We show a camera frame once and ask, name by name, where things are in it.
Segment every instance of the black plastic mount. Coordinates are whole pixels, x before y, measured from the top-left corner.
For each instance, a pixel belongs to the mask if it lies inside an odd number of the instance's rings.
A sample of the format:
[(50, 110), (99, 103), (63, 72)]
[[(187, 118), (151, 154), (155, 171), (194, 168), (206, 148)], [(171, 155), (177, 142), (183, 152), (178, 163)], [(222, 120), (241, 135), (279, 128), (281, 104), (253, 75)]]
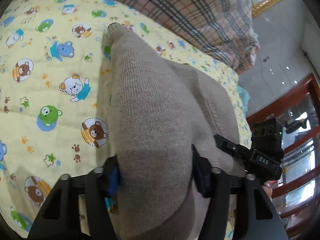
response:
[(233, 240), (288, 240), (276, 209), (254, 174), (245, 178), (228, 175), (199, 156), (193, 145), (192, 151), (197, 189), (204, 198), (211, 198), (198, 240), (224, 239), (232, 194), (237, 194)]
[[(63, 174), (41, 207), (28, 239), (101, 240), (107, 235), (109, 240), (117, 240), (104, 198), (112, 197), (117, 191), (119, 179), (116, 156), (87, 175)], [(91, 236), (82, 233), (80, 228), (78, 198), (82, 194)]]

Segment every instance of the red wooden frame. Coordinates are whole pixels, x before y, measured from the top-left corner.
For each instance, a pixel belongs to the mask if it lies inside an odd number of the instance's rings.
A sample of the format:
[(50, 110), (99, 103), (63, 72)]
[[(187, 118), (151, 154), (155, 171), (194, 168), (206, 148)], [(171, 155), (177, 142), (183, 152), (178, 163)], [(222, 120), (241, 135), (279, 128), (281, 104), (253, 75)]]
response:
[(312, 180), (319, 174), (320, 174), (320, 165), (316, 166), (313, 170), (307, 172), (301, 177), (293, 181), (290, 181), (289, 183), (284, 184), (281, 187), (274, 188), (272, 191), (272, 198), (276, 198), (290, 191), (293, 191), (294, 189), (302, 186), (303, 184), (306, 184), (308, 181)]
[(250, 115), (247, 118), (249, 126), (252, 127), (252, 125), (254, 125), (256, 122), (263, 121), (268, 117), (278, 117), (286, 109), (296, 105), (299, 101), (301, 101), (308, 92), (313, 100), (316, 112), (318, 116), (320, 116), (320, 88), (314, 75), (310, 74), (284, 96), (280, 97), (278, 100), (274, 101), (255, 114)]
[[(306, 94), (310, 94), (312, 98), (313, 105), (315, 107), (316, 113), (318, 118), (320, 118), (320, 88), (316, 81), (316, 78), (313, 74), (306, 76), (297, 86), (292, 88), (288, 93), (284, 96), (280, 97), (275, 102), (271, 103), (270, 105), (266, 106), (262, 110), (258, 111), (257, 113), (249, 116), (247, 118), (247, 122), (250, 127), (254, 125), (256, 122), (263, 121), (267, 118), (274, 118), (279, 117), (284, 111), (288, 108), (295, 106), (299, 101), (301, 101)], [(284, 152), (288, 153), (295, 148), (299, 147), (303, 143), (305, 143), (310, 138), (316, 136), (320, 133), (320, 126), (312, 129), (308, 134), (306, 134), (303, 138), (299, 141), (295, 142), (294, 144), (288, 146)], [(320, 166), (317, 166), (312, 171), (304, 174), (302, 177), (291, 181), (281, 187), (273, 189), (272, 198), (281, 196), (286, 194), (303, 184), (307, 183), (308, 181), (312, 180), (316, 176), (320, 174)]]
[(306, 199), (305, 201), (302, 201), (301, 203), (299, 203), (298, 205), (294, 206), (293, 208), (290, 208), (289, 210), (286, 210), (286, 211), (282, 212), (281, 214), (279, 214), (279, 216), (282, 219), (282, 218), (289, 217), (289, 216), (291, 216), (293, 214), (297, 214), (301, 210), (307, 208), (308, 206), (312, 205), (313, 203), (316, 203), (319, 200), (320, 200), (320, 194), (314, 195), (314, 196)]

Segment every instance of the floor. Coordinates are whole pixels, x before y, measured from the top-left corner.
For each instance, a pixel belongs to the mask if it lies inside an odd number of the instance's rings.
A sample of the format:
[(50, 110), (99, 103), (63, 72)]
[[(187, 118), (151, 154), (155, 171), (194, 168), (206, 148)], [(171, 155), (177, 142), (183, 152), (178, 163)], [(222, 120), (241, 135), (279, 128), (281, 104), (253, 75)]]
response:
[(255, 67), (239, 76), (239, 85), (251, 97), (247, 116), (274, 102), (312, 72), (301, 48), (307, 18), (302, 0), (282, 0), (253, 19), (261, 50)]

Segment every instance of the white bear print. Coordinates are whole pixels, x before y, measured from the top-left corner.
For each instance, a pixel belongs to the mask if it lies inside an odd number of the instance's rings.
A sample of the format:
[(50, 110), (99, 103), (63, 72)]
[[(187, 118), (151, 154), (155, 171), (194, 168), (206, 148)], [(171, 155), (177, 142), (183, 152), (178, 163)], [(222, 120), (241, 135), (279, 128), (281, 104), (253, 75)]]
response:
[(12, 33), (6, 40), (6, 44), (9, 49), (13, 47), (14, 44), (17, 43), (18, 40), (23, 40), (23, 31), (18, 29), (15, 33)]
[(70, 102), (85, 100), (90, 92), (90, 89), (91, 87), (89, 87), (89, 79), (85, 78), (84, 83), (82, 83), (78, 74), (73, 74), (60, 84), (60, 90), (62, 92), (66, 92), (68, 95), (74, 96)]

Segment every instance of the bed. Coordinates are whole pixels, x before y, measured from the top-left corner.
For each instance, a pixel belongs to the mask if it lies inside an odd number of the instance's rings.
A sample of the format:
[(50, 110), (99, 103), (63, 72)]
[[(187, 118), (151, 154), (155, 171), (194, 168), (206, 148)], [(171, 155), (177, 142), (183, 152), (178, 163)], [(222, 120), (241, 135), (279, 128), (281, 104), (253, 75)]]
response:
[[(61, 174), (86, 174), (110, 156), (113, 68), (105, 33), (112, 22), (131, 29), (159, 56), (217, 80), (233, 104), (240, 143), (251, 146), (238, 75), (229, 66), (114, 0), (13, 0), (0, 19), (0, 213), (22, 237)], [(105, 105), (97, 104), (98, 96)], [(88, 136), (93, 125), (97, 140)], [(88, 234), (81, 198), (79, 209)], [(230, 221), (226, 239), (232, 230)]]

